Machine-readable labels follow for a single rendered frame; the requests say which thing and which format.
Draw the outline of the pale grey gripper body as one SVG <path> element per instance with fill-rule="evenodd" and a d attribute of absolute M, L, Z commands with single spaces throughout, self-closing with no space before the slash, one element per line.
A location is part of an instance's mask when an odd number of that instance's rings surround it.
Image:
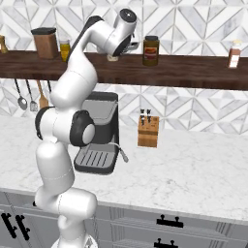
<path fill-rule="evenodd" d="M 131 42 L 118 56 L 107 55 L 107 60 L 109 62 L 117 62 L 119 57 L 123 54 L 130 53 L 133 50 L 136 50 L 139 47 L 139 42 Z"/>

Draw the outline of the hanging metal slotted spatula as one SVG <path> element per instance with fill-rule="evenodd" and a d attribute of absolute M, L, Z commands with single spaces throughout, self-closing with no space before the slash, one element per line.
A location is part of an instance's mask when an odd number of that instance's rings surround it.
<path fill-rule="evenodd" d="M 31 92 L 31 88 L 30 88 L 28 79 L 26 79 L 25 82 L 26 82 L 26 86 L 27 86 L 27 89 L 28 89 L 28 92 L 30 95 L 30 99 L 31 99 L 30 111 L 38 111 L 38 104 L 33 100 L 33 96 L 32 96 L 32 92 Z"/>

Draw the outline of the yellow oil jar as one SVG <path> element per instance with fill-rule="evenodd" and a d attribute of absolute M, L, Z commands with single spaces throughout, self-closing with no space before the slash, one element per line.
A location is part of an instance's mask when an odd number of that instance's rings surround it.
<path fill-rule="evenodd" d="M 61 58 L 64 62 L 66 62 L 71 49 L 70 41 L 69 40 L 60 41 L 59 45 L 60 45 Z"/>

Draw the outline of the brown canister with black lid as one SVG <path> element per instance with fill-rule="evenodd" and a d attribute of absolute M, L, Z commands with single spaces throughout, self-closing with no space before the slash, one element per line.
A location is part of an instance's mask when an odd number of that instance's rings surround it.
<path fill-rule="evenodd" d="M 55 27 L 40 27 L 31 30 L 40 58 L 53 59 L 58 56 L 55 32 Z"/>

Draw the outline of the hanging wooden spatula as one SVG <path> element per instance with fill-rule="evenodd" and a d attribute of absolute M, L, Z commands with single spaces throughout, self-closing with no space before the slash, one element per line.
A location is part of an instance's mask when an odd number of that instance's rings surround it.
<path fill-rule="evenodd" d="M 37 85 L 38 85 L 39 92 L 40 92 L 39 104 L 40 104 L 40 108 L 43 109 L 48 106 L 48 100 L 43 93 L 43 89 L 39 81 L 37 81 Z"/>

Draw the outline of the wooden knife block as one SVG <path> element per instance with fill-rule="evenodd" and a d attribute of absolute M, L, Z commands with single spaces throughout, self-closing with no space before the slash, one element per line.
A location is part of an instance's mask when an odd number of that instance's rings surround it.
<path fill-rule="evenodd" d="M 139 118 L 138 146 L 156 147 L 158 143 L 158 133 L 158 116 L 144 116 Z"/>

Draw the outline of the grey cupboard door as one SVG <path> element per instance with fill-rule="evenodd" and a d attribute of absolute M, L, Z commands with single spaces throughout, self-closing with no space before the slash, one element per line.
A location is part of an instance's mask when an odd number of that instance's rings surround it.
<path fill-rule="evenodd" d="M 28 233 L 30 236 L 29 240 L 25 240 L 20 231 L 24 248 L 51 248 L 53 243 L 59 238 L 56 214 L 44 212 L 38 207 L 15 207 L 15 217 L 17 215 L 25 217 L 23 224 L 30 229 Z"/>
<path fill-rule="evenodd" d="M 11 213 L 11 208 L 3 192 L 0 192 L 0 246 L 4 248 L 18 248 L 16 240 L 12 238 L 1 216 L 2 213 Z"/>

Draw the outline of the grey drawer front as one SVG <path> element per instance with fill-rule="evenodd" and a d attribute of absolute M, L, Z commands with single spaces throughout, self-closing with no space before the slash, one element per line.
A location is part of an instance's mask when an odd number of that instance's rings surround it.
<path fill-rule="evenodd" d="M 215 240 L 210 238 L 199 238 L 189 236 L 185 240 L 172 239 L 178 248 L 248 248 L 247 241 L 241 240 Z M 113 248 L 154 248 L 153 244 L 156 241 L 134 241 L 122 239 L 112 243 Z M 170 243 L 170 240 L 161 239 L 162 243 Z"/>
<path fill-rule="evenodd" d="M 165 219 L 174 220 L 175 217 L 165 216 Z M 248 241 L 248 226 L 225 222 L 201 220 L 196 218 L 179 217 L 179 221 L 184 224 L 184 228 L 180 229 L 176 227 L 157 225 L 156 220 L 160 218 L 161 216 L 154 217 L 151 220 L 142 220 L 141 218 L 123 217 L 115 219 L 115 222 L 125 224 L 140 224 L 143 226 L 151 225 L 157 227 L 165 227 L 168 230 L 184 231 L 187 233 L 197 234 L 210 234 L 236 240 Z"/>

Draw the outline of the hanging metal ladle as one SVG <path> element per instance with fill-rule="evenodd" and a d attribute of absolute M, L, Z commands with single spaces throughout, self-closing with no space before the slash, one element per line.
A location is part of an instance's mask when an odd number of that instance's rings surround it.
<path fill-rule="evenodd" d="M 17 92 L 20 92 L 17 79 L 15 79 L 15 86 L 16 86 Z M 27 101 L 22 96 L 19 96 L 19 98 L 17 99 L 17 102 L 23 110 L 27 109 Z"/>

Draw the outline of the amber jar with red label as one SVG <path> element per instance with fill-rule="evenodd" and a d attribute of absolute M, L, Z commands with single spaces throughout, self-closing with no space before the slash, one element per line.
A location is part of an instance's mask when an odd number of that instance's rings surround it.
<path fill-rule="evenodd" d="M 158 64 L 160 41 L 157 36 L 146 36 L 143 40 L 142 64 L 156 66 Z"/>

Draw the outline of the dark wooden wall shelf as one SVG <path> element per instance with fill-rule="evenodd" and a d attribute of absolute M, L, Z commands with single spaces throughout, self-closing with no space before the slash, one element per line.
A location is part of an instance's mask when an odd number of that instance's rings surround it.
<path fill-rule="evenodd" d="M 226 57 L 161 55 L 155 67 L 142 65 L 140 54 L 124 54 L 109 62 L 103 54 L 88 52 L 100 83 L 248 91 L 248 57 L 235 69 Z M 41 59 L 35 51 L 0 52 L 0 78 L 57 80 L 66 70 L 59 57 Z"/>

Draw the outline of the black and grey coffee machine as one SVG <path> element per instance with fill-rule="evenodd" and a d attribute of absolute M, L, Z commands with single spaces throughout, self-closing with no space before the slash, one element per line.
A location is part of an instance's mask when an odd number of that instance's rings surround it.
<path fill-rule="evenodd" d="M 79 150 L 74 160 L 75 170 L 110 174 L 114 170 L 118 154 L 128 163 L 128 156 L 119 144 L 118 95 L 94 91 L 82 108 L 89 112 L 96 131 L 91 143 Z"/>

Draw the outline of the white bottle with brown label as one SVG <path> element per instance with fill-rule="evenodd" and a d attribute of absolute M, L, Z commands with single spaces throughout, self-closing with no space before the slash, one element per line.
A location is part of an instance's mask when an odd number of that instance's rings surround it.
<path fill-rule="evenodd" d="M 241 53 L 241 41 L 240 40 L 234 40 L 232 42 L 232 46 L 229 51 L 229 59 L 228 59 L 228 67 L 230 69 L 236 69 L 239 57 Z"/>

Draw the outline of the small brown bottle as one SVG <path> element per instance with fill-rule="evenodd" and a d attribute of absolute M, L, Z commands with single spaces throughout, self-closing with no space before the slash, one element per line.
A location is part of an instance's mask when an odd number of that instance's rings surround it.
<path fill-rule="evenodd" d="M 2 53 L 8 52 L 7 46 L 5 44 L 5 36 L 2 36 L 2 35 L 0 35 L 0 51 Z"/>

